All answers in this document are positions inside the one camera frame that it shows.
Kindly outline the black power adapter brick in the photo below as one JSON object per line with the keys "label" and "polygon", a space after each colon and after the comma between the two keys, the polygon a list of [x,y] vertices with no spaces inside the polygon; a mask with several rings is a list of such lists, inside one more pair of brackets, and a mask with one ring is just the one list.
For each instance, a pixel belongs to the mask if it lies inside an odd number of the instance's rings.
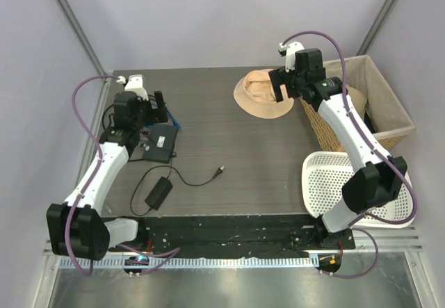
{"label": "black power adapter brick", "polygon": [[150,210],[158,210],[172,190],[172,183],[167,177],[160,177],[153,189],[145,198]]}

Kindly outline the peach bucket hat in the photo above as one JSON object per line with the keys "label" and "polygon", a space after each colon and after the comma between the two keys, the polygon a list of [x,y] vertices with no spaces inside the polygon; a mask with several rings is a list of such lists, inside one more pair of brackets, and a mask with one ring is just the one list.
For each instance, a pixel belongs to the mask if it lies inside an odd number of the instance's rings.
{"label": "peach bucket hat", "polygon": [[276,102],[275,93],[268,73],[272,69],[252,70],[235,86],[235,102],[246,113],[261,119],[276,119],[286,115],[294,105],[282,86],[283,101]]}

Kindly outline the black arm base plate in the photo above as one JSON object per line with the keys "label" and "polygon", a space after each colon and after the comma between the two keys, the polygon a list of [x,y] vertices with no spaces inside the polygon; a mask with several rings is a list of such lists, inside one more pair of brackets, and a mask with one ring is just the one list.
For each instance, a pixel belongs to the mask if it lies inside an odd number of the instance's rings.
{"label": "black arm base plate", "polygon": [[319,238],[303,214],[149,216],[128,246],[155,254],[179,248],[179,258],[303,257],[309,250],[355,249],[351,230]]}

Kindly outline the black network switch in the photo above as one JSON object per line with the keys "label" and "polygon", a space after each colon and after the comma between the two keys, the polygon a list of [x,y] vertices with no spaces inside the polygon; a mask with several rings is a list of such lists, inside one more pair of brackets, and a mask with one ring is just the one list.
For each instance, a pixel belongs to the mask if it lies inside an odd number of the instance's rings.
{"label": "black network switch", "polygon": [[143,153],[144,161],[169,163],[175,148],[178,128],[167,124],[154,124]]}

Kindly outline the white perforated plastic basket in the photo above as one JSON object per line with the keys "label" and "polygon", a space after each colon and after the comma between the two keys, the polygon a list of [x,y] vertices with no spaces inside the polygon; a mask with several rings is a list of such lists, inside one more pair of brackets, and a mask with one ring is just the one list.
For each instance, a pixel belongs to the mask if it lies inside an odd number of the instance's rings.
{"label": "white perforated plastic basket", "polygon": [[[353,175],[353,167],[345,152],[310,154],[302,165],[302,198],[307,212],[316,218],[329,211],[341,199],[341,188]],[[399,222],[411,212],[411,196],[406,186],[402,186],[396,200],[371,211],[371,214],[397,224],[387,224],[369,216],[357,224],[360,227],[404,228],[411,222]]]}

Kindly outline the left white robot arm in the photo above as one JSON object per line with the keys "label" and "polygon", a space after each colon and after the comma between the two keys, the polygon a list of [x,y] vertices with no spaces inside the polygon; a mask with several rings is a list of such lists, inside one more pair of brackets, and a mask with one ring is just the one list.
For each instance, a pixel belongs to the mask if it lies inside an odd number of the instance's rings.
{"label": "left white robot arm", "polygon": [[106,196],[119,171],[140,142],[147,125],[167,122],[167,108],[160,91],[143,99],[134,91],[115,96],[110,124],[96,143],[95,159],[74,191],[62,204],[51,204],[47,225],[54,254],[101,260],[109,248],[124,243],[139,252],[147,246],[148,235],[137,220],[100,216]]}

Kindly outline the wicker basket with liner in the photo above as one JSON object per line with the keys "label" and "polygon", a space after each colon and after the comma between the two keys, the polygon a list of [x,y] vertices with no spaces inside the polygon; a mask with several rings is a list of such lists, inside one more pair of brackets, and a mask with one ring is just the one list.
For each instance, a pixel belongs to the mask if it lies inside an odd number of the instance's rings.
{"label": "wicker basket with liner", "polygon": [[[342,77],[339,60],[325,61],[327,77]],[[379,143],[391,150],[410,132],[415,125],[393,90],[368,55],[345,59],[347,85],[354,87],[367,97],[364,121]],[[345,152],[336,134],[327,122],[300,98],[312,129],[323,151]]]}

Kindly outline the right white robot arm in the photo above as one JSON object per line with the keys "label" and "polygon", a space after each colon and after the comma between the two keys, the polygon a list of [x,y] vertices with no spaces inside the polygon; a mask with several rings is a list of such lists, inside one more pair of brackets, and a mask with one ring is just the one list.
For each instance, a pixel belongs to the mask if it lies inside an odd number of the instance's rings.
{"label": "right white robot arm", "polygon": [[285,65],[268,73],[275,99],[301,97],[329,124],[350,159],[354,175],[341,199],[316,219],[314,240],[331,248],[350,226],[372,210],[397,199],[407,172],[403,157],[392,157],[360,119],[339,77],[327,77],[319,49],[299,42],[281,44]]}

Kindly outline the beige baseball cap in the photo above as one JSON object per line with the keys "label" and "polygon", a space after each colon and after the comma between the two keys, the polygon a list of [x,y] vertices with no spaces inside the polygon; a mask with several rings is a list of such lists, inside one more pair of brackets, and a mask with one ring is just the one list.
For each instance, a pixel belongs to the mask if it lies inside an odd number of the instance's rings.
{"label": "beige baseball cap", "polygon": [[355,107],[355,110],[358,112],[359,116],[362,120],[364,120],[365,112],[366,112],[366,104],[367,104],[367,97],[363,92],[360,90],[351,87],[349,85],[346,86],[346,89],[348,91],[348,95],[350,96],[353,106]]}

